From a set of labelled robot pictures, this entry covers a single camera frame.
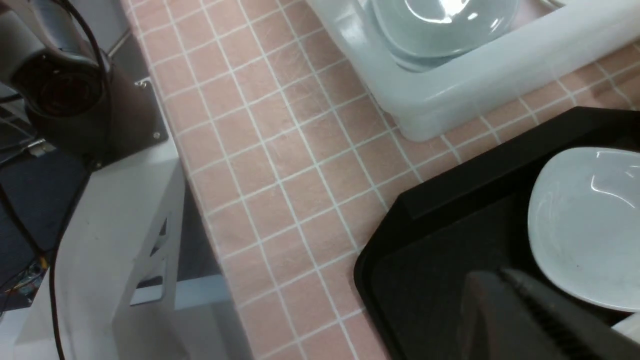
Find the pink tiled countertop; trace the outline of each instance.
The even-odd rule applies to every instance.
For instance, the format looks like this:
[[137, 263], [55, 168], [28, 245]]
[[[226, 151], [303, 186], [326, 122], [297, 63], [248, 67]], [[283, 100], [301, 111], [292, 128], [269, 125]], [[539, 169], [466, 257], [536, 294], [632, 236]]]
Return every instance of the pink tiled countertop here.
[[426, 143], [304, 0], [123, 0], [256, 359], [386, 358], [352, 269], [397, 194], [575, 106], [640, 106], [636, 44]]

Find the black plastic tray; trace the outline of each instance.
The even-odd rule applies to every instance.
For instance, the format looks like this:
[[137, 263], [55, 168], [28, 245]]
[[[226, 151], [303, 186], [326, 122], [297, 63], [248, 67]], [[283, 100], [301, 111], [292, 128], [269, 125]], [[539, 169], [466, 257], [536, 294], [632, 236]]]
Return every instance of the black plastic tray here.
[[[550, 285], [529, 248], [529, 196], [551, 157], [580, 146], [640, 150], [640, 113], [571, 109], [397, 198], [354, 273], [393, 359], [460, 358], [460, 296], [471, 270], [509, 266]], [[628, 316], [566, 296], [611, 325]]]

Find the white plastic bin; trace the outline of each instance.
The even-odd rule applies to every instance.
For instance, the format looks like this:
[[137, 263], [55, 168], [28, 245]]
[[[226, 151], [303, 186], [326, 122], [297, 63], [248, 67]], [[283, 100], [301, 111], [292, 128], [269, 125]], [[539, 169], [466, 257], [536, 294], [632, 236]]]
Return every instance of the white plastic bin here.
[[413, 141], [438, 136], [640, 36], [640, 1], [581, 0], [414, 73], [397, 65], [358, 0], [307, 1], [380, 106]]

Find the wire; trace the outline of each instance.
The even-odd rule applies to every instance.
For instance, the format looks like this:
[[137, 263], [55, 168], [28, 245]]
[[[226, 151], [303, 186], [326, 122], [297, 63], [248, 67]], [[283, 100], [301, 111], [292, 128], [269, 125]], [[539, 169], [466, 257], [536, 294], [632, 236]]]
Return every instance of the wire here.
[[31, 247], [31, 251], [33, 251], [33, 254], [35, 256], [38, 256], [39, 258], [44, 258], [45, 251], [40, 246], [38, 246], [38, 243], [36, 242], [33, 235], [29, 232], [29, 229], [27, 229], [27, 227], [24, 225], [24, 222], [22, 222], [18, 214], [15, 212], [15, 208], [13, 207], [9, 196], [7, 196], [6, 190], [4, 189], [2, 183], [0, 183], [0, 204], [2, 204], [2, 206], [4, 207], [4, 210], [9, 216], [9, 219], [13, 222], [13, 225], [18, 229], [24, 240], [27, 241], [29, 247]]
[[[107, 74], [107, 70], [106, 70], [106, 66], [104, 64], [104, 59], [102, 58], [102, 53], [100, 51], [100, 47], [98, 46], [98, 41], [95, 39], [95, 36], [93, 35], [93, 32], [91, 31], [91, 28], [89, 28], [89, 25], [86, 23], [86, 21], [83, 19], [82, 15], [80, 15], [80, 13], [78, 12], [78, 10], [69, 2], [69, 0], [52, 0], [58, 4], [60, 4], [64, 9], [66, 9], [66, 11], [68, 11], [71, 16], [73, 16], [73, 18], [75, 18], [75, 20], [78, 22], [78, 24], [80, 25], [80, 28], [82, 28], [82, 30], [84, 31], [84, 34], [86, 35], [87, 39], [89, 40], [89, 44], [91, 44], [91, 47], [93, 49], [93, 53], [95, 55], [95, 60], [98, 63], [98, 68], [100, 70], [100, 75], [102, 77], [102, 84], [104, 87], [104, 95], [105, 95], [105, 100], [107, 102], [107, 118], [109, 119], [109, 123], [107, 124], [107, 128], [105, 131], [105, 137], [104, 137], [104, 148], [103, 148], [103, 153], [101, 154], [100, 158], [103, 158], [109, 149], [109, 143], [111, 140], [111, 128], [113, 127], [113, 118], [112, 118], [112, 111], [111, 111], [111, 90], [109, 87], [109, 78], [108, 78], [108, 74]], [[102, 159], [98, 158], [93, 159], [93, 166], [95, 166], [95, 164], [98, 161], [101, 161]], [[74, 198], [72, 199], [72, 202], [69, 204], [67, 211], [65, 212], [65, 216], [63, 217], [63, 221], [62, 224], [60, 226], [60, 230], [58, 231], [58, 236], [56, 239], [56, 244], [54, 246], [54, 250], [53, 250], [53, 255], [51, 256], [51, 267], [49, 269], [50, 274], [49, 274], [49, 298], [51, 300], [51, 320], [53, 322], [53, 335], [54, 335], [54, 339], [56, 341], [56, 350], [58, 351], [58, 357], [60, 358], [60, 360], [65, 360], [65, 353], [64, 353], [64, 349], [62, 348], [62, 340], [60, 338], [60, 324], [58, 321], [58, 308], [56, 306], [57, 303], [57, 299], [56, 299], [56, 260], [58, 258], [58, 249], [60, 247], [60, 242], [62, 241], [62, 237], [65, 234], [65, 230], [67, 229], [67, 225], [68, 222], [71, 220], [71, 215], [73, 214], [73, 210], [76, 207], [77, 204], [77, 200], [79, 199], [79, 196], [82, 194], [82, 191], [84, 190], [87, 182], [89, 181], [89, 177], [91, 176], [91, 173], [88, 172], [87, 175], [85, 176], [85, 178], [83, 179], [83, 182], [81, 183], [80, 186], [78, 186], [78, 189], [76, 190], [76, 194], [74, 195]]]
[[22, 98], [22, 95], [20, 94], [13, 94], [5, 97], [0, 97], [0, 104], [6, 104], [8, 102], [17, 101], [17, 100], [20, 100], [21, 98]]
[[98, 45], [98, 41], [95, 39], [91, 28], [86, 23], [82, 15], [78, 12], [78, 10], [71, 4], [69, 0], [52, 0], [55, 3], [60, 4], [66, 11], [68, 11], [71, 16], [78, 22], [80, 28], [82, 28], [84, 34], [89, 40], [89, 44], [93, 50], [93, 55], [95, 56], [95, 61], [98, 63], [98, 69], [100, 70], [100, 75], [102, 78], [102, 85], [104, 87], [104, 96], [107, 102], [107, 118], [109, 119], [109, 123], [107, 124], [107, 128], [104, 136], [104, 149], [101, 157], [104, 157], [109, 149], [109, 143], [111, 140], [111, 128], [113, 127], [113, 118], [111, 116], [111, 88], [109, 86], [109, 74], [107, 73], [107, 67], [104, 64], [104, 59], [102, 57], [102, 51], [100, 50], [100, 46]]
[[58, 229], [58, 235], [56, 237], [56, 243], [53, 248], [53, 254], [51, 255], [51, 265], [49, 267], [49, 298], [51, 300], [51, 320], [53, 322], [53, 337], [56, 340], [56, 350], [58, 351], [58, 357], [60, 360], [65, 360], [65, 353], [62, 349], [62, 340], [60, 338], [60, 323], [58, 321], [58, 307], [57, 307], [57, 299], [56, 299], [56, 260], [58, 259], [58, 249], [60, 248], [60, 243], [62, 242], [62, 237], [67, 230], [67, 226], [71, 221], [71, 216], [76, 209], [76, 205], [89, 182], [89, 178], [91, 177], [91, 173], [87, 172], [85, 177], [83, 178], [80, 185], [77, 187], [74, 196], [71, 198], [69, 205], [67, 206], [67, 210], [65, 211], [65, 215], [62, 218], [62, 223], [60, 224], [60, 228]]

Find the white ceramic bowl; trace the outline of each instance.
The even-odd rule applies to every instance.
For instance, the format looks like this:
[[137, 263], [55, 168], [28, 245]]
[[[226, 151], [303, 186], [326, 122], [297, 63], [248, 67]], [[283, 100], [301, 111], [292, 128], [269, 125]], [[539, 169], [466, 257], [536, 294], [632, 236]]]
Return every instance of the white ceramic bowl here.
[[529, 202], [529, 241], [567, 293], [640, 311], [640, 154], [570, 149], [543, 168]]
[[456, 56], [505, 34], [519, 0], [371, 0], [387, 40], [407, 56]]

